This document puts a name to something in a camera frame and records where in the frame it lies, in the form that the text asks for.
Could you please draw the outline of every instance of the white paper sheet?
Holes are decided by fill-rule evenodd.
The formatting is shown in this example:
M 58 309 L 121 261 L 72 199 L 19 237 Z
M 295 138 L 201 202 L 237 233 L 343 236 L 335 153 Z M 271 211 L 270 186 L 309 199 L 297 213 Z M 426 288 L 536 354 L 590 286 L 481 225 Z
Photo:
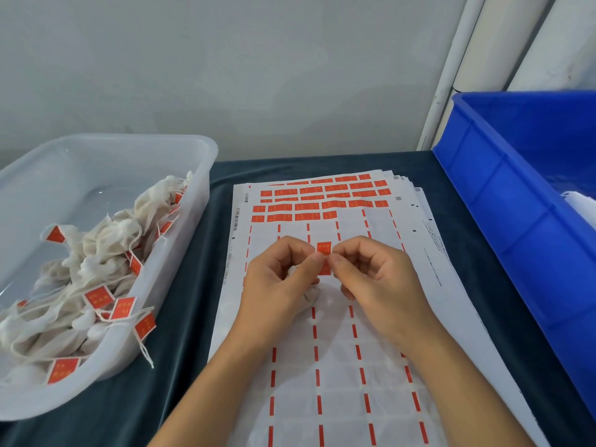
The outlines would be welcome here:
M 547 445 L 451 267 L 436 224 L 426 222 L 434 219 L 425 213 L 430 208 L 417 198 L 411 182 L 393 180 L 391 172 L 361 175 L 362 179 L 356 174 L 356 180 L 345 182 L 335 181 L 342 176 L 330 176 L 302 185 L 268 182 L 234 187 L 227 270 L 209 357 L 234 321 L 248 263 L 278 237 L 292 235 L 316 247 L 319 242 L 333 246 L 355 235 L 370 235 L 408 252 L 439 319 L 534 441 Z M 317 182 L 325 179 L 333 182 Z M 275 183 L 284 185 L 272 186 Z M 345 187 L 336 189 L 336 185 Z M 391 194 L 379 196 L 379 189 Z M 295 190 L 296 194 L 276 196 L 276 190 Z M 271 191 L 271 196 L 262 195 L 262 191 Z M 354 195 L 359 191 L 374 191 L 375 195 Z M 330 197 L 341 193 L 349 193 L 349 197 Z M 298 200 L 279 200 L 286 198 Z M 323 208 L 322 204 L 348 205 L 354 200 L 372 203 L 372 207 Z M 292 205 L 270 211 L 270 206 L 281 204 Z M 319 205 L 301 210 L 304 207 L 296 204 Z M 334 215 L 323 215 L 333 211 Z M 296 220 L 296 215 L 300 218 L 304 213 L 318 213 L 321 219 Z M 279 214 L 292 221 L 267 221 Z M 263 216 L 264 221 L 254 216 Z M 320 287 L 321 296 L 313 309 L 296 318 L 288 335 L 257 371 L 228 445 L 446 445 L 432 398 L 415 369 L 378 337 L 358 304 L 341 295 L 337 279 L 322 276 Z

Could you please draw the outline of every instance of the table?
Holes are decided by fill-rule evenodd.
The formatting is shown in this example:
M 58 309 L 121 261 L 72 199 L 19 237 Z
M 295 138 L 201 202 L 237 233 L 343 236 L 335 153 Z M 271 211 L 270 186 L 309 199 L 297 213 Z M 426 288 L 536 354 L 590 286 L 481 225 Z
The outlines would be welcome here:
M 0 424 L 0 445 L 144 446 L 205 366 L 225 269 L 233 185 L 392 170 L 423 187 L 493 342 L 553 446 L 596 443 L 596 422 L 432 152 L 215 163 L 211 196 L 138 358 L 41 416 Z

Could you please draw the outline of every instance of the red dashed line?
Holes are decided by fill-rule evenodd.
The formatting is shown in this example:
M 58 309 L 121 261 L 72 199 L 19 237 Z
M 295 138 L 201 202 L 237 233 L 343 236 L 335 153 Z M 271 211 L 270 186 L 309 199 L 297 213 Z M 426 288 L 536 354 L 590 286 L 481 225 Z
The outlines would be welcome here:
M 368 394 L 364 394 L 364 405 L 367 407 L 367 413 L 370 414 L 371 413 L 371 404 L 368 401 Z
M 428 444 L 428 436 L 426 436 L 426 428 L 424 428 L 424 422 L 420 422 L 420 431 L 422 433 L 422 440 L 425 444 Z
M 418 402 L 418 396 L 416 395 L 416 392 L 412 392 L 412 398 L 413 398 L 413 404 L 414 404 L 414 406 L 416 406 L 416 411 L 421 413 L 420 403 Z
M 408 383 L 411 383 L 412 382 L 412 374 L 409 371 L 409 367 L 407 365 L 405 365 L 404 368 L 406 369 L 406 375 L 408 377 Z
M 374 435 L 374 426 L 373 424 L 368 424 L 368 430 L 371 434 L 371 445 L 377 445 L 377 438 Z

